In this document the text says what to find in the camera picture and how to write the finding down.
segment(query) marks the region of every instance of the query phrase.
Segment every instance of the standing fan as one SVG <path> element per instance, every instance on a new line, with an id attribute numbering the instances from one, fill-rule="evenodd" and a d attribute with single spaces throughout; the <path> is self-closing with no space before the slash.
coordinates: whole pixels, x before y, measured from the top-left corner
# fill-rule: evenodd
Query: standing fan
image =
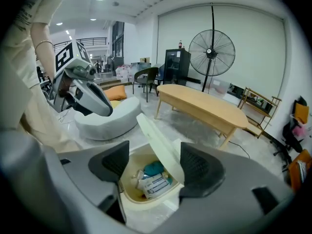
<path id="1" fill-rule="evenodd" d="M 215 30 L 214 8 L 211 6 L 213 29 L 197 34 L 191 41 L 189 53 L 190 63 L 200 74 L 206 76 L 202 92 L 204 92 L 208 76 L 218 76 L 232 66 L 235 59 L 235 47 L 231 39 L 224 33 Z"/>

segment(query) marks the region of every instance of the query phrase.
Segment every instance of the orange cushion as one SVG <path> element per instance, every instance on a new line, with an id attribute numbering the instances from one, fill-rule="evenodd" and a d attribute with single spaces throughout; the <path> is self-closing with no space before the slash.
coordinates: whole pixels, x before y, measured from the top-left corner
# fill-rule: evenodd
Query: orange cushion
<path id="1" fill-rule="evenodd" d="M 296 103 L 294 117 L 297 120 L 299 120 L 302 124 L 306 124 L 308 122 L 308 116 L 309 116 L 309 107 Z"/>
<path id="2" fill-rule="evenodd" d="M 121 100 L 121 99 L 127 98 L 124 85 L 116 86 L 116 87 L 112 87 L 110 89 L 104 90 L 104 93 L 106 94 L 109 100 Z"/>

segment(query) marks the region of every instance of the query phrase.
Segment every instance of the wooden shelf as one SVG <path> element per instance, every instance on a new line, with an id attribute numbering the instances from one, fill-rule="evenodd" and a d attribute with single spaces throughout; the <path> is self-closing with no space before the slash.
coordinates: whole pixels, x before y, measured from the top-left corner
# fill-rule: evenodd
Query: wooden shelf
<path id="1" fill-rule="evenodd" d="M 266 108 L 268 107 L 268 109 L 265 110 L 260 105 L 258 105 L 256 102 L 254 102 L 252 100 L 252 96 L 250 96 L 252 94 L 256 95 L 258 98 L 262 99 L 261 105 L 263 105 L 263 101 L 266 101 L 267 104 L 265 107 Z M 279 106 L 279 103 L 282 101 L 281 99 L 276 98 L 276 97 L 272 97 L 272 98 L 273 98 L 272 100 L 269 100 L 269 99 L 265 98 L 264 96 L 262 96 L 261 94 L 259 94 L 255 91 L 251 90 L 250 88 L 246 87 L 244 92 L 243 92 L 243 95 L 241 96 L 240 102 L 238 104 L 238 108 L 240 108 L 240 109 L 243 108 L 244 104 L 247 104 L 248 106 L 253 108 L 256 112 L 263 115 L 263 119 L 260 123 L 247 116 L 248 126 L 245 130 L 249 131 L 252 134 L 255 134 L 258 138 L 260 137 L 260 135 L 262 135 L 262 133 L 264 132 L 264 130 L 266 129 L 266 127 L 270 123 L 271 119 L 273 118 L 273 116 L 276 112 L 277 107 Z M 274 108 L 274 112 L 272 115 L 270 115 L 269 113 L 271 112 L 272 108 Z M 261 124 L 262 124 L 263 120 L 265 119 L 265 117 L 268 117 L 269 121 L 267 122 L 265 127 L 262 127 Z"/>
<path id="2" fill-rule="evenodd" d="M 259 109 L 258 107 L 256 107 L 255 105 L 252 105 L 250 102 L 246 101 L 245 104 L 251 106 L 253 109 L 255 109 L 257 112 L 259 112 L 260 114 L 264 115 L 265 117 L 269 117 L 271 118 L 271 115 L 269 115 L 268 113 L 264 112 L 263 110 Z"/>

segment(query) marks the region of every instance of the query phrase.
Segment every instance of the cardboard box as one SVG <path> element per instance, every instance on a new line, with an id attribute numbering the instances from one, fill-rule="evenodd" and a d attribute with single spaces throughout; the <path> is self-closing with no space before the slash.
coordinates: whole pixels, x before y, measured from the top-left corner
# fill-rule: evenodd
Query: cardboard box
<path id="1" fill-rule="evenodd" d="M 149 57 L 140 58 L 140 62 L 150 62 L 150 58 Z"/>

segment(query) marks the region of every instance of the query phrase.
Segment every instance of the black refrigerator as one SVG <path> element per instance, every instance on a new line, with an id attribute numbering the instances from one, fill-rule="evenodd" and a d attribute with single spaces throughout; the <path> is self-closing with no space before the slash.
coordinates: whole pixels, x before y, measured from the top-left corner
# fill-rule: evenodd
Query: black refrigerator
<path id="1" fill-rule="evenodd" d="M 186 85 L 191 54 L 185 49 L 166 50 L 164 84 Z"/>

